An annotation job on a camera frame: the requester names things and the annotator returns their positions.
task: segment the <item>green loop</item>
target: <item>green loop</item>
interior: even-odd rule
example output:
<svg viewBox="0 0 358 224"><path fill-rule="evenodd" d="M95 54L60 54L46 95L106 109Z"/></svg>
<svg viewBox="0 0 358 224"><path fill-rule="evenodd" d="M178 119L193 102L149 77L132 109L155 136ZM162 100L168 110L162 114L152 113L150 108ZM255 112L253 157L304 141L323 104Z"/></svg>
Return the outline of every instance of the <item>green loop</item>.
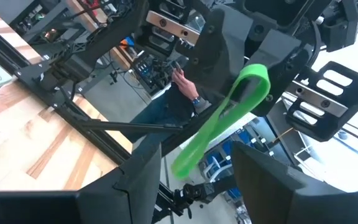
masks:
<svg viewBox="0 0 358 224"><path fill-rule="evenodd" d="M246 78L258 78L259 84L255 91L242 103L235 106L223 118L219 119L220 114L230 101L230 97L238 84ZM229 94L223 100L219 108L200 128L196 136L182 150L179 156L173 162L171 169L173 174L182 179L189 175L190 171L203 158L204 151L210 141L218 137L228 127L241 119L247 113L252 111L259 103L261 103L270 91L270 81L267 68L261 64L252 64L244 67L236 81L234 82Z"/></svg>

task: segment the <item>screw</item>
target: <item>screw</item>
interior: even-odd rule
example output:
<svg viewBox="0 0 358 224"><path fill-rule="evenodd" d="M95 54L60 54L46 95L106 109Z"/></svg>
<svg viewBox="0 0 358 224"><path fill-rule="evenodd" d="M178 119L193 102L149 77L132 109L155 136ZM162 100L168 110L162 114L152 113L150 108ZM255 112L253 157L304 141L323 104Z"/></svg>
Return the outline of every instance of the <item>screw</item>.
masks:
<svg viewBox="0 0 358 224"><path fill-rule="evenodd" d="M321 102L321 107L322 108L327 108L329 107L331 103L328 100L323 100L323 102Z"/></svg>
<svg viewBox="0 0 358 224"><path fill-rule="evenodd" d="M254 28L254 32L256 35L263 33L264 30L265 30L265 28L262 25L256 25Z"/></svg>
<svg viewBox="0 0 358 224"><path fill-rule="evenodd" d="M215 26L209 26L208 27L208 33L212 34L215 31Z"/></svg>
<svg viewBox="0 0 358 224"><path fill-rule="evenodd" d="M266 96L265 100L268 102L271 102L273 100L273 96L271 94L269 94Z"/></svg>
<svg viewBox="0 0 358 224"><path fill-rule="evenodd" d="M198 65L198 62L199 62L198 58L193 59L193 65Z"/></svg>
<svg viewBox="0 0 358 224"><path fill-rule="evenodd" d="M160 26L165 27L167 25L167 21L165 19L160 20Z"/></svg>
<svg viewBox="0 0 358 224"><path fill-rule="evenodd" d="M287 63L287 64L285 64L285 69L286 70L292 70L293 69L293 64L292 63Z"/></svg>
<svg viewBox="0 0 358 224"><path fill-rule="evenodd" d="M296 89L296 94L297 95L302 95L303 94L303 89L302 88L297 88Z"/></svg>

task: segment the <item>wooden table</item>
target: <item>wooden table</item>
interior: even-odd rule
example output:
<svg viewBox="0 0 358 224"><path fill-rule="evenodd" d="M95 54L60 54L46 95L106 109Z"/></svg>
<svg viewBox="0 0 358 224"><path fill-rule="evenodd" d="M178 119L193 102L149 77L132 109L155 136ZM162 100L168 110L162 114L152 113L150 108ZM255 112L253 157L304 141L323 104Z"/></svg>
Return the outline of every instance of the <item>wooden table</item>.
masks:
<svg viewBox="0 0 358 224"><path fill-rule="evenodd" d="M30 62L41 60L1 18L0 35ZM106 120L86 99L75 103ZM109 134L132 151L120 132ZM0 190L76 190L116 166L18 81L0 89Z"/></svg>
<svg viewBox="0 0 358 224"><path fill-rule="evenodd" d="M84 8L81 6L81 4L77 0L65 0L65 1L67 2L67 5L70 6L72 8L73 12L75 12L75 13L78 13L78 12L81 12L84 10ZM98 15L96 16L97 20L102 23L106 22L107 16L105 15L105 13L101 9L97 9L96 11L98 12ZM93 32L96 30L96 24L95 24L94 20L92 20L92 18L87 13L80 15L79 18L82 20L82 22L86 26L85 28L88 31ZM131 61L133 61L133 58L125 50L123 50L122 52L124 54L126 54L127 58L129 58ZM128 62L128 60L125 58L125 56L123 56L123 54L116 47L114 47L110 50L110 54L111 54L111 57L121 65L121 68L123 70L130 69L130 67L131 67L130 62Z"/></svg>

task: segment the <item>man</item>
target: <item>man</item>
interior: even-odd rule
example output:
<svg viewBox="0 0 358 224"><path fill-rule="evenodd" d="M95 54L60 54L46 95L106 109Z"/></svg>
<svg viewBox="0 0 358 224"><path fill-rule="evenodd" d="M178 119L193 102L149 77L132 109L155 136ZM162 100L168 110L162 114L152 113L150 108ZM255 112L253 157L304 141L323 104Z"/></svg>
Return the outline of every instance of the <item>man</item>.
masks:
<svg viewBox="0 0 358 224"><path fill-rule="evenodd" d="M172 124L181 126L187 123L193 113L201 113L217 99L185 78L182 69L173 69L172 84L163 95L154 99L141 111L131 123L138 124ZM123 132L130 142L135 143L146 135L145 139L135 149L137 152L155 147L166 140L171 133L135 133Z"/></svg>

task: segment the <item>gray floor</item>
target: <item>gray floor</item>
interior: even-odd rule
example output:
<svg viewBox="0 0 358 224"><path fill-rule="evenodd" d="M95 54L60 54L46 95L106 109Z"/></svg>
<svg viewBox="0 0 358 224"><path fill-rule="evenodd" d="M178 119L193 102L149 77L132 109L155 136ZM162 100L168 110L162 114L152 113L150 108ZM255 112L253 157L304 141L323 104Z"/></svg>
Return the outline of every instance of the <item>gray floor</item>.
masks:
<svg viewBox="0 0 358 224"><path fill-rule="evenodd" d="M126 80L132 85L137 87L137 83L126 75ZM110 85L108 78L98 83L87 94L86 98L93 104L108 120L128 122L136 116L142 109L144 109L148 102L149 97L145 97L145 93L139 89L133 89L129 86L122 77L118 77L118 82ZM176 158L180 149L171 152L162 161L161 181L169 185L173 189L181 189L185 181L180 181L174 178L170 172L170 164ZM165 161L167 162L168 175L165 172ZM178 217L174 215L172 218L167 217L162 220L161 224L181 224L181 223L197 223L197 224L236 224L234 218L235 211L230 207L223 197L218 196L213 202L200 208L199 203L191 206L193 218L189 220L187 214Z"/></svg>

